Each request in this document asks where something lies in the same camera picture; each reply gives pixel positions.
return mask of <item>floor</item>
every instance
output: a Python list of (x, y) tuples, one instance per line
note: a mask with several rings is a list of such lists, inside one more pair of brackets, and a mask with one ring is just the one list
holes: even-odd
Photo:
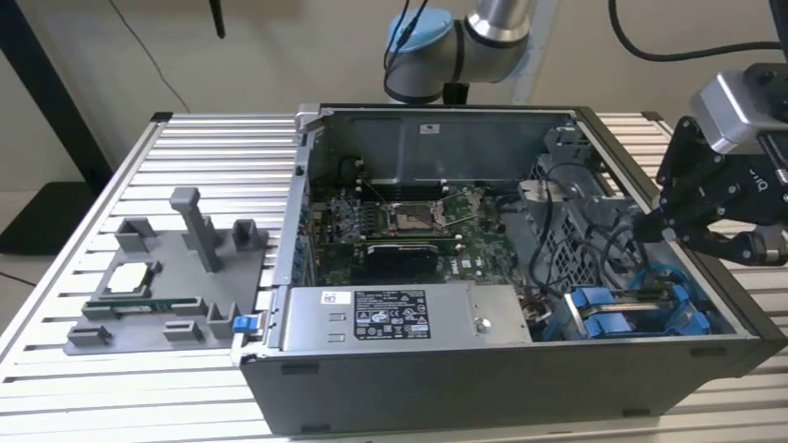
[[(0, 231), (5, 229), (36, 191), (0, 192)], [(54, 257), (21, 257), (0, 254), (0, 271), (37, 282)], [(5, 330), (32, 287), (0, 276), (0, 333)]]

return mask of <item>wire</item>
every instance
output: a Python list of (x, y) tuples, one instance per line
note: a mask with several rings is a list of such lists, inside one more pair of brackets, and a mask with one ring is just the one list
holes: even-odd
[(402, 12), (398, 15), (398, 20), (396, 22), (396, 26), (393, 27), (392, 31), (392, 38), (389, 39), (389, 44), (385, 47), (385, 54), (382, 55), (382, 70), (388, 71), (389, 69), (389, 51), (392, 50), (392, 45), (394, 44), (396, 39), (396, 32), (398, 31), (400, 26), (402, 26), (402, 21), (405, 21), (405, 13), (408, 12), (408, 8), (410, 7), (410, 0), (405, 0), (405, 5), (402, 6)]
[[(602, 249), (598, 246), (596, 246), (590, 241), (588, 241), (586, 239), (580, 239), (576, 241), (581, 242), (585, 246), (592, 248), (597, 252), (597, 254), (600, 254), (600, 256), (602, 255)], [(610, 273), (604, 268), (601, 261), (597, 261), (594, 264), (597, 265), (597, 280), (602, 281), (602, 276), (604, 276), (606, 278), (606, 281), (610, 284), (610, 286), (613, 286), (616, 289), (620, 289), (620, 284), (618, 284), (616, 278), (610, 275)]]
[(788, 2), (784, 0), (768, 0), (772, 12), (774, 28), (777, 29), (777, 40), (782, 45), (782, 55), (788, 59)]
[(156, 63), (156, 59), (153, 58), (153, 55), (150, 54), (150, 51), (148, 51), (148, 47), (145, 46), (145, 43), (142, 43), (142, 40), (138, 38), (138, 35), (134, 32), (134, 30), (132, 29), (130, 25), (128, 24), (128, 21), (125, 21), (125, 17), (122, 16), (122, 13), (120, 12), (118, 6), (114, 4), (114, 0), (106, 0), (106, 1), (109, 2), (109, 5), (112, 6), (112, 9), (114, 9), (114, 12), (117, 13), (117, 15), (120, 17), (120, 21), (122, 22), (122, 25), (125, 26), (125, 28), (128, 29), (128, 31), (134, 36), (134, 39), (137, 39), (137, 43), (141, 46), (142, 51), (148, 55), (148, 58), (150, 59), (150, 63), (153, 64), (153, 67), (156, 68), (156, 72), (158, 73), (158, 77), (161, 78), (161, 81), (164, 82), (164, 84), (169, 88), (169, 91), (172, 92), (172, 94), (177, 98), (178, 102), (184, 106), (185, 111), (188, 113), (190, 113), (192, 110), (185, 105), (185, 102), (184, 102), (184, 99), (181, 98), (181, 95), (177, 93), (177, 91), (174, 90), (174, 88), (172, 87), (172, 85), (169, 85), (169, 82), (168, 82), (166, 78), (164, 77), (164, 72), (161, 72), (161, 67), (158, 67), (158, 64)]
[(336, 163), (336, 183), (338, 184), (342, 180), (342, 166), (348, 160), (354, 160), (356, 162), (361, 160), (361, 157), (357, 155), (344, 155), (340, 157), (340, 160)]
[[(584, 165), (582, 163), (574, 163), (574, 162), (561, 162), (554, 164), (550, 169), (546, 170), (546, 173), (544, 174), (544, 177), (550, 180), (562, 190), (566, 194), (569, 194), (569, 189), (566, 189), (566, 187), (550, 177), (550, 172), (560, 166), (573, 166), (577, 168), (584, 169), (585, 171), (588, 171), (590, 174), (593, 174), (593, 171), (590, 170), (590, 168), (588, 168), (586, 165)], [(617, 221), (613, 222), (613, 224), (604, 225), (600, 224), (597, 222), (594, 222), (589, 217), (588, 214), (585, 212), (585, 208), (582, 207), (582, 205), (577, 204), (577, 212), (580, 213), (580, 216), (582, 217), (585, 223), (588, 224), (588, 226), (590, 227), (590, 231), (588, 232), (588, 234), (593, 234), (593, 231), (597, 232), (597, 234), (600, 235), (600, 237), (602, 238), (602, 240), (608, 241), (609, 240), (609, 233), (616, 229), (616, 226), (618, 225), (618, 218)], [(626, 249), (625, 246), (620, 246), (618, 244), (613, 243), (613, 246), (616, 247), (616, 249), (618, 249), (624, 254), (626, 254), (626, 256), (629, 256), (629, 259), (632, 260), (632, 262), (634, 263), (634, 266), (641, 268), (641, 269), (649, 269), (649, 257), (645, 251), (645, 246), (642, 246), (641, 243), (634, 243), (634, 247), (637, 248), (637, 254), (640, 255), (640, 260), (637, 260), (637, 258), (634, 257), (634, 254), (632, 253), (632, 251), (629, 249)], [(602, 272), (606, 274), (606, 278), (608, 280), (610, 280), (609, 274), (606, 273), (606, 271), (604, 270), (604, 262), (602, 261)]]
[(553, 224), (553, 194), (550, 193), (550, 187), (546, 186), (545, 180), (542, 180), (542, 183), (544, 183), (544, 191), (546, 194), (546, 208), (544, 210), (544, 222), (541, 224), (541, 233), (538, 234), (537, 248), (534, 249), (533, 254), (530, 255), (530, 259), (528, 260), (528, 268), (526, 268), (528, 269), (528, 279), (537, 285), (538, 289), (542, 292), (549, 293), (550, 295), (560, 298), (560, 296), (561, 296), (560, 292), (556, 291), (548, 285), (548, 283), (545, 283), (544, 281), (541, 281), (537, 278), (537, 273), (536, 273), (538, 255), (541, 253), (541, 249), (544, 248), (544, 245), (546, 244), (546, 237), (548, 237), (548, 233), (550, 231), (550, 225)]
[(624, 33), (624, 29), (620, 25), (618, 20), (618, 6), (616, 0), (608, 0), (606, 2), (606, 11), (610, 18), (610, 25), (613, 27), (613, 32), (616, 33), (616, 37), (618, 38), (618, 42), (624, 49), (629, 51), (634, 57), (641, 58), (649, 62), (681, 62), (684, 60), (693, 60), (697, 58), (712, 57), (714, 55), (730, 54), (730, 53), (740, 53), (744, 51), (760, 51), (760, 50), (781, 50), (781, 46), (777, 42), (746, 42), (746, 43), (737, 43), (729, 44), (726, 46), (718, 46), (716, 48), (701, 49), (697, 51), (689, 51), (686, 53), (677, 53), (677, 54), (652, 54), (641, 51), (634, 44), (626, 38), (626, 34)]
[(602, 255), (600, 256), (600, 262), (602, 263), (602, 266), (606, 263), (606, 257), (610, 255), (610, 248), (613, 247), (616, 239), (621, 237), (621, 235), (626, 231), (632, 231), (632, 226), (620, 226), (618, 228), (616, 228), (616, 231), (613, 231), (613, 233), (610, 234), (610, 237), (606, 239), (606, 242), (604, 242)]
[[(421, 5), (418, 6), (418, 9), (416, 10), (416, 15), (413, 16), (410, 23), (408, 23), (408, 26), (405, 26), (405, 28), (402, 29), (402, 33), (398, 36), (398, 39), (396, 40), (396, 47), (393, 48), (393, 55), (392, 55), (392, 58), (389, 59), (389, 64), (385, 67), (385, 74), (382, 76), (382, 87), (385, 87), (385, 85), (388, 84), (389, 76), (390, 76), (393, 68), (394, 68), (396, 57), (398, 56), (398, 52), (402, 49), (402, 46), (405, 46), (405, 43), (410, 39), (410, 35), (416, 29), (416, 25), (418, 24), (418, 18), (421, 18), (421, 13), (424, 12), (424, 8), (426, 7), (428, 1), (429, 0), (424, 0), (421, 2)], [(396, 35), (397, 31), (398, 31), (398, 29), (393, 30), (392, 37)]]
[(372, 184), (369, 182), (366, 182), (364, 179), (361, 179), (361, 183), (364, 183), (369, 187), (369, 189), (372, 189), (372, 192), (374, 192), (374, 195), (377, 196), (377, 198), (380, 198), (380, 201), (382, 201), (382, 204), (388, 207), (389, 206), (389, 202), (385, 201), (385, 198), (382, 198), (382, 195), (374, 189), (374, 187), (372, 186)]
[(33, 287), (36, 286), (36, 283), (33, 283), (32, 281), (25, 280), (14, 275), (6, 274), (5, 272), (0, 271), (0, 276), (5, 277), (6, 279), (12, 279), (12, 280), (17, 281), (18, 283), (24, 283), (28, 286), (33, 286)]

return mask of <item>black stand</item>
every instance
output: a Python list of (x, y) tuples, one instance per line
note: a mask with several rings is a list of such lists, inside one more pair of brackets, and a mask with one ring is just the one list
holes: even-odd
[(88, 213), (112, 169), (14, 0), (0, 0), (0, 48), (85, 178), (84, 183), (44, 186), (0, 234), (0, 253), (53, 255)]
[(44, 185), (0, 235), (0, 252), (21, 256), (54, 255), (94, 200), (84, 183)]

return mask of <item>white sticker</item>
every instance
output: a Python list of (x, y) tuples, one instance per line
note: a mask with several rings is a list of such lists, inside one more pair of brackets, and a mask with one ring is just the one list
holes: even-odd
[(324, 291), (320, 297), (320, 304), (322, 305), (349, 305), (350, 292), (346, 291)]
[(418, 126), (418, 134), (440, 134), (441, 133), (441, 126), (440, 125), (420, 125)]

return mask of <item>motherboard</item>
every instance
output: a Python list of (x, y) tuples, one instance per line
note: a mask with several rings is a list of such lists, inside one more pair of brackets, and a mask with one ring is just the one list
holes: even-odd
[(496, 196), (481, 183), (334, 188), (310, 206), (316, 283), (322, 286), (525, 282)]

